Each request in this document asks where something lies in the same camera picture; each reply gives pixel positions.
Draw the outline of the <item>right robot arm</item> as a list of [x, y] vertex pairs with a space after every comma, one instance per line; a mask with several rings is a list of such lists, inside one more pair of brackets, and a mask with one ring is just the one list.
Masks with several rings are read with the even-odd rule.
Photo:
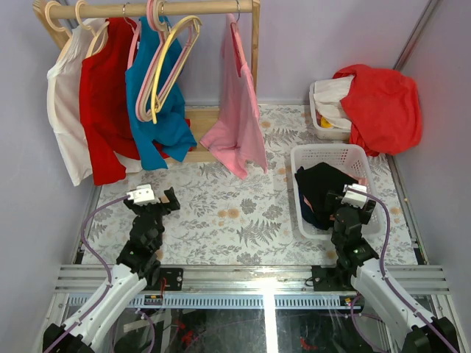
[[426, 310], [386, 270], [386, 250], [378, 254], [362, 235], [375, 206], [385, 204], [362, 185], [345, 185], [343, 194], [328, 192], [325, 206], [333, 218], [331, 241], [337, 253], [336, 283], [356, 290], [389, 328], [402, 352], [458, 352], [454, 324]]

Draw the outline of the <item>black t shirt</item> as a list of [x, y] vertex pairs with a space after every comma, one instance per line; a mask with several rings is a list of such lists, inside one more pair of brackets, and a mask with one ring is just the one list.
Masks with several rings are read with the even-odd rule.
[[303, 194], [311, 203], [320, 230], [329, 230], [333, 226], [332, 213], [325, 212], [325, 197], [329, 190], [342, 193], [345, 185], [358, 183], [358, 179], [327, 164], [318, 163], [304, 169], [299, 167], [295, 173], [298, 194]]

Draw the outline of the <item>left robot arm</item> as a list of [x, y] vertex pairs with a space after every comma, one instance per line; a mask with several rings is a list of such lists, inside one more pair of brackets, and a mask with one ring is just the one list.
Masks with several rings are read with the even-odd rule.
[[50, 324], [43, 334], [43, 352], [94, 352], [116, 319], [141, 291], [155, 289], [161, 281], [157, 251], [163, 245], [163, 217], [180, 209], [173, 187], [157, 198], [149, 184], [139, 185], [118, 199], [96, 208], [83, 222], [101, 210], [122, 202], [135, 214], [129, 240], [116, 264], [109, 266], [81, 235], [82, 244], [103, 265], [106, 277], [89, 300], [62, 324]]

